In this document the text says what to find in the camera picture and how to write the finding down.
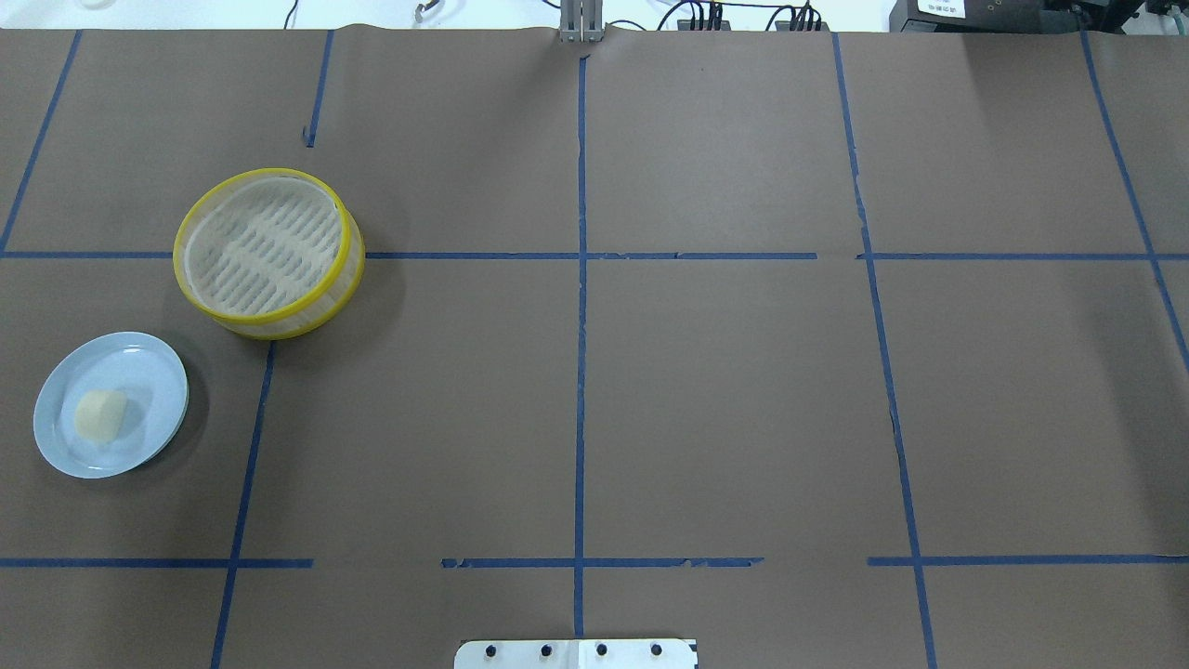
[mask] yellow steamer rim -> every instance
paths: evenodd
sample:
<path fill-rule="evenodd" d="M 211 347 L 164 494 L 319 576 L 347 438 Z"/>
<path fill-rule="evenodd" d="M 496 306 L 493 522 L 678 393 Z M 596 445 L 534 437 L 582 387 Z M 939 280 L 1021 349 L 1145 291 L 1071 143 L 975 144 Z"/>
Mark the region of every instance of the yellow steamer rim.
<path fill-rule="evenodd" d="M 363 267 L 363 236 L 342 200 L 288 168 L 215 185 L 174 239 L 185 298 L 252 340 L 287 340 L 325 323 L 346 305 Z"/>

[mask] label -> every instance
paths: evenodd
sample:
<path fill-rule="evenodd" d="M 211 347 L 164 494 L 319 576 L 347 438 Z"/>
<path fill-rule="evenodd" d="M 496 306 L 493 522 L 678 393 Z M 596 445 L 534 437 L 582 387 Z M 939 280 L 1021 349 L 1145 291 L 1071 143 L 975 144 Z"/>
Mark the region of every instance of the label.
<path fill-rule="evenodd" d="M 917 0 L 917 10 L 926 14 L 964 19 L 965 0 Z"/>

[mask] white plate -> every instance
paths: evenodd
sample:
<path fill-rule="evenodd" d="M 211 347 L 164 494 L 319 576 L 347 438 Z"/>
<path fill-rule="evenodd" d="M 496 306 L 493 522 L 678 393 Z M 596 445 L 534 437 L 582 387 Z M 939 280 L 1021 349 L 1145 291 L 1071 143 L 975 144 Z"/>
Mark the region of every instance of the white plate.
<path fill-rule="evenodd" d="M 120 433 L 99 446 L 75 433 L 74 414 L 88 391 L 128 398 Z M 182 427 L 190 387 L 169 345 L 144 332 L 103 334 L 75 349 L 42 386 L 33 437 L 45 461 L 80 479 L 122 474 L 161 453 Z"/>

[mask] blue tape line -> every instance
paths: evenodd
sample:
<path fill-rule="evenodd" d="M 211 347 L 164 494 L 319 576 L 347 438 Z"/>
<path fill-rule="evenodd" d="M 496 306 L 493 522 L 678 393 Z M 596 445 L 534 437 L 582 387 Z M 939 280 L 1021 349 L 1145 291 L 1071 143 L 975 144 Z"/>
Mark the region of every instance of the blue tape line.
<path fill-rule="evenodd" d="M 264 410 L 269 403 L 269 391 L 272 387 L 272 370 L 276 358 L 277 343 L 269 342 L 269 356 L 264 362 L 264 379 L 260 381 L 260 399 L 256 405 L 256 425 L 252 428 L 252 446 L 247 452 L 247 468 L 244 472 L 244 490 L 239 496 L 235 535 L 232 539 L 231 558 L 227 563 L 227 580 L 224 582 L 222 606 L 219 608 L 219 627 L 215 630 L 214 650 L 210 652 L 210 669 L 218 669 L 222 662 L 222 646 L 227 637 L 231 601 L 235 593 L 235 572 L 239 568 L 239 551 L 244 545 L 244 526 L 247 524 L 247 507 L 252 500 L 252 481 L 256 478 L 256 461 L 260 452 L 260 435 L 264 433 Z"/>
<path fill-rule="evenodd" d="M 5 557 L 0 569 L 226 569 L 225 558 Z M 240 569 L 313 569 L 313 560 L 241 560 Z"/>
<path fill-rule="evenodd" d="M 583 623 L 586 556 L 586 58 L 578 61 L 578 387 L 574 421 L 574 638 Z"/>
<path fill-rule="evenodd" d="M 911 557 L 868 557 L 868 567 L 999 567 L 1024 564 L 1189 564 L 1189 555 L 1102 554 L 1102 555 L 940 555 Z"/>
<path fill-rule="evenodd" d="M 369 251 L 377 260 L 577 260 L 578 253 L 501 253 L 454 251 Z"/>
<path fill-rule="evenodd" d="M 573 569 L 572 557 L 465 557 L 443 560 L 442 569 Z"/>
<path fill-rule="evenodd" d="M 0 560 L 12 569 L 226 569 L 224 558 L 172 560 L 151 557 L 12 557 Z"/>
<path fill-rule="evenodd" d="M 1127 200 L 1131 201 L 1131 212 L 1135 215 L 1139 235 L 1144 239 L 1144 248 L 1147 251 L 1152 273 L 1156 276 L 1156 285 L 1160 290 L 1164 310 L 1168 313 L 1169 322 L 1172 324 L 1172 336 L 1176 339 L 1177 349 L 1181 352 L 1181 364 L 1184 366 L 1185 372 L 1189 372 L 1189 347 L 1185 346 L 1184 332 L 1181 329 L 1181 318 L 1177 317 L 1177 309 L 1172 305 L 1172 297 L 1169 295 L 1169 288 L 1164 282 L 1164 272 L 1160 270 L 1160 261 L 1157 259 L 1156 247 L 1152 245 L 1152 235 L 1147 231 L 1144 212 L 1139 208 L 1139 198 L 1135 196 L 1135 188 L 1131 183 L 1127 162 L 1124 160 L 1122 150 L 1119 149 L 1119 140 L 1115 138 L 1114 125 L 1111 122 L 1111 113 L 1107 111 L 1107 102 L 1102 96 L 1102 87 L 1099 86 L 1099 74 L 1094 67 L 1094 53 L 1090 51 L 1090 38 L 1084 30 L 1081 32 L 1081 36 L 1082 53 L 1086 56 L 1086 69 L 1090 75 L 1094 97 L 1099 102 L 1099 113 L 1102 114 L 1102 127 L 1106 128 L 1107 139 L 1111 141 L 1111 151 L 1114 152 L 1115 163 L 1119 165 L 1119 175 L 1122 177 L 1124 188 L 1127 190 Z"/>
<path fill-rule="evenodd" d="M 580 253 L 567 252 L 485 252 L 485 251 L 369 251 L 370 259 L 434 260 L 577 260 Z M 587 252 L 587 260 L 816 260 L 812 252 Z"/>
<path fill-rule="evenodd" d="M 571 557 L 466 557 L 443 560 L 442 569 L 571 569 L 578 561 Z M 762 557 L 584 557 L 584 569 L 666 569 L 702 568 L 747 569 L 763 562 Z"/>
<path fill-rule="evenodd" d="M 322 48 L 322 69 L 317 75 L 317 94 L 314 96 L 314 113 L 309 118 L 309 127 L 301 131 L 306 147 L 314 147 L 314 139 L 317 138 L 317 119 L 322 114 L 322 94 L 326 93 L 326 72 L 331 68 L 331 46 L 334 45 L 334 31 L 326 31 L 326 45 Z"/>
<path fill-rule="evenodd" d="M 592 260 L 816 260 L 817 253 L 781 252 L 599 252 L 590 253 Z"/>
<path fill-rule="evenodd" d="M 33 177 L 33 166 L 37 165 L 37 157 L 42 153 L 42 144 L 45 143 L 45 134 L 50 131 L 50 121 L 54 120 L 54 112 L 58 108 L 58 100 L 62 99 L 62 89 L 67 86 L 67 77 L 70 76 L 70 65 L 74 64 L 75 55 L 78 53 L 78 42 L 82 39 L 82 31 L 76 30 L 74 39 L 70 40 L 70 51 L 67 52 L 67 61 L 62 63 L 62 72 L 58 74 L 58 84 L 54 87 L 54 95 L 50 105 L 42 118 L 42 127 L 37 131 L 37 140 L 33 141 L 33 150 L 29 153 L 29 162 L 25 163 L 25 173 L 20 177 L 20 185 L 17 187 L 17 196 L 12 200 L 8 209 L 8 219 L 4 223 L 4 232 L 0 232 L 0 252 L 8 246 L 8 238 L 12 236 L 12 227 L 17 223 L 17 214 L 20 212 L 20 203 L 25 200 L 25 190 L 29 188 L 29 179 Z"/>
<path fill-rule="evenodd" d="M 4 251 L 2 258 L 26 259 L 169 259 L 170 251 Z"/>
<path fill-rule="evenodd" d="M 900 429 L 900 410 L 895 399 L 895 381 L 892 378 L 892 358 L 888 354 L 887 329 L 883 326 L 883 307 L 880 303 L 880 289 L 875 276 L 875 260 L 873 259 L 872 234 L 867 223 L 867 207 L 863 204 L 863 195 L 858 189 L 858 152 L 855 149 L 855 131 L 850 119 L 850 101 L 847 95 L 847 75 L 842 64 L 842 46 L 838 42 L 838 33 L 830 33 L 833 40 L 833 63 L 838 74 L 838 96 L 842 100 L 842 120 L 847 131 L 847 151 L 850 154 L 850 175 L 855 187 L 855 206 L 858 209 L 858 220 L 863 236 L 863 253 L 867 264 L 867 282 L 870 285 L 872 308 L 875 311 L 875 332 L 880 343 L 880 361 L 883 365 L 883 386 L 888 397 L 888 415 L 892 419 L 892 437 L 895 442 L 895 455 L 900 468 L 900 493 L 904 498 L 904 516 L 908 528 L 908 548 L 913 558 L 920 557 L 920 539 L 917 535 L 917 513 L 912 505 L 912 485 L 908 481 L 908 460 L 904 452 L 904 435 Z M 925 591 L 925 570 L 919 566 L 913 566 L 913 576 L 917 581 L 917 606 L 920 611 L 920 630 L 925 642 L 925 659 L 930 669 L 937 669 L 937 652 L 933 646 L 933 624 L 929 614 L 929 595 Z"/>
<path fill-rule="evenodd" d="M 860 253 L 875 260 L 1146 260 L 1147 253 Z"/>
<path fill-rule="evenodd" d="M 711 569 L 748 569 L 762 557 L 589 557 L 586 567 L 598 569 L 665 569 L 706 567 Z"/>
<path fill-rule="evenodd" d="M 307 558 L 240 558 L 237 569 L 313 569 L 314 561 Z"/>

